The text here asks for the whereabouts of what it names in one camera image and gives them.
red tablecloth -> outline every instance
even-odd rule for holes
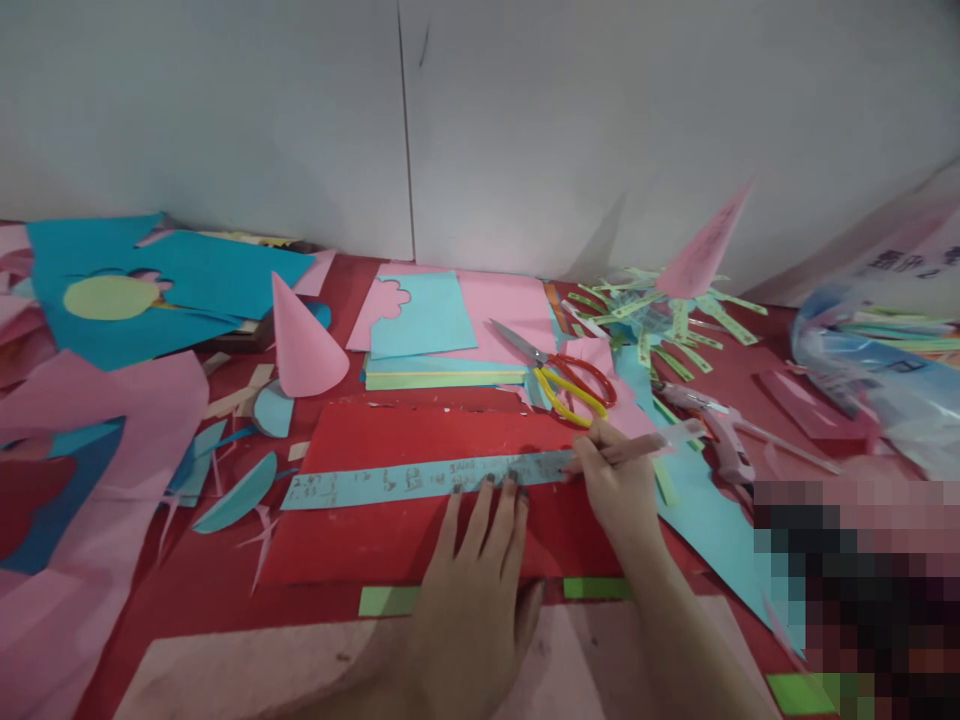
[[[343,255],[334,261],[319,299],[332,309],[330,331],[341,344],[346,343],[380,262],[373,258]],[[762,336],[763,341],[751,348],[733,342],[727,343],[723,351],[704,348],[703,354],[714,365],[715,371],[698,376],[693,387],[730,402],[745,417],[763,424],[784,439],[812,448],[810,441],[777,409],[752,377],[761,370],[782,366],[782,359],[789,357],[787,329],[793,311],[774,309],[768,318],[736,311],[734,314]],[[256,364],[264,362],[275,362],[272,351],[234,356],[211,376],[211,399],[244,387]],[[448,407],[465,408],[513,403],[518,412],[521,409],[514,396],[484,388],[366,392],[359,381],[362,362],[363,356],[354,354],[350,373],[339,386],[321,397],[297,401],[290,437],[273,440],[255,435],[239,441],[226,460],[220,463],[225,486],[230,487],[269,450],[277,451],[279,470],[297,467],[298,462],[286,461],[288,448],[293,443],[310,439],[321,410],[329,403],[439,402]],[[249,420],[241,419],[235,421],[235,425],[228,424],[227,434],[248,423]],[[762,465],[759,455],[759,452],[755,453],[756,464]],[[285,487],[286,483],[278,484],[265,502],[274,509],[278,508]],[[112,717],[144,652],[157,638],[356,618],[359,585],[262,587],[252,592],[260,545],[251,543],[240,548],[237,545],[261,532],[259,519],[251,513],[236,525],[212,535],[190,533],[190,524],[201,511],[202,505],[196,510],[180,508],[176,511],[159,564],[158,542],[167,511],[165,508],[158,511],[144,543],[130,599],[87,689],[78,718],[99,720]],[[189,542],[178,545],[187,533],[192,536]],[[682,541],[676,544],[689,556],[689,562],[682,563],[681,567],[688,571],[703,568],[702,561]],[[792,670],[789,659],[770,631],[712,574],[690,572],[688,577],[698,594],[727,595],[763,672]],[[550,584],[547,602],[562,602],[559,582]]]

stack of paper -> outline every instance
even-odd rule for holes
[[[387,263],[347,348],[370,353],[368,390],[522,385],[528,361],[490,320],[554,351],[552,317],[536,278]]]

yellow paper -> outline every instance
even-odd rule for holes
[[[86,320],[129,320],[160,298],[153,283],[126,275],[99,275],[75,282],[63,296],[63,306]]]

pink paper cone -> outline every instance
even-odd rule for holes
[[[343,380],[350,369],[347,354],[276,273],[273,324],[280,387],[288,397],[319,395]]]
[[[717,274],[733,229],[753,183],[737,193],[713,220],[680,251],[657,278],[656,289],[671,298],[693,299],[706,295]]]

pink paper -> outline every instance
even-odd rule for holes
[[[30,238],[26,225],[0,226],[0,258],[17,250],[29,250]]]
[[[656,289],[671,298],[706,295],[727,251],[743,204],[753,183],[737,193],[723,210],[707,223],[657,278]]]
[[[600,338],[577,338],[564,343],[563,352],[570,357],[586,360],[607,376],[617,391],[617,404],[607,409],[607,419],[610,424],[627,437],[636,438],[657,432],[653,420],[637,405],[636,395],[613,369],[613,356],[610,354],[610,344]],[[589,373],[582,370],[575,371],[586,381],[587,385],[600,393],[600,383]],[[593,411],[576,398],[572,400],[573,411],[580,417],[593,417]]]
[[[726,601],[699,600],[769,698]],[[408,618],[394,618],[156,640],[114,720],[265,717],[368,676],[392,656],[408,628]],[[520,677],[494,717],[659,717],[640,637],[630,603],[544,607]]]
[[[288,397],[319,395],[346,377],[350,358],[276,273],[273,323],[280,387]]]
[[[297,295],[309,295],[316,297],[320,294],[320,288],[323,287],[323,281],[327,279],[327,273],[330,272],[330,265],[333,264],[333,256],[337,254],[336,250],[321,250],[318,253],[311,253],[314,258],[313,265],[307,270],[302,278],[297,280],[293,286],[293,292]]]
[[[41,573],[3,597],[0,637],[12,639],[0,648],[5,717],[66,718],[76,709],[127,600],[150,521],[206,406],[206,378],[192,352],[110,374],[64,352],[0,400],[0,443],[125,416],[97,488],[144,498],[117,502],[91,494],[80,508],[47,567],[77,582],[72,593],[56,602],[49,593],[58,584]],[[19,578],[0,570],[0,587]],[[35,596],[45,598],[48,612],[38,613]]]
[[[377,275],[415,275],[418,273],[449,272],[444,268],[385,263],[380,266]],[[481,362],[509,363],[511,365],[529,365],[529,358],[518,352],[513,345],[503,339],[490,324],[494,319],[511,330],[519,333],[527,342],[552,352],[556,348],[553,336],[551,316],[553,310],[543,290],[543,283],[536,278],[523,275],[503,275],[498,273],[472,272],[457,270],[463,301],[477,336],[477,347],[468,350],[454,350],[436,353],[433,357],[457,358],[460,360],[478,360]],[[387,290],[371,292],[360,309],[360,316],[353,327],[347,349],[362,352],[370,351],[370,328],[381,317],[396,317],[396,300],[390,298],[394,293]]]

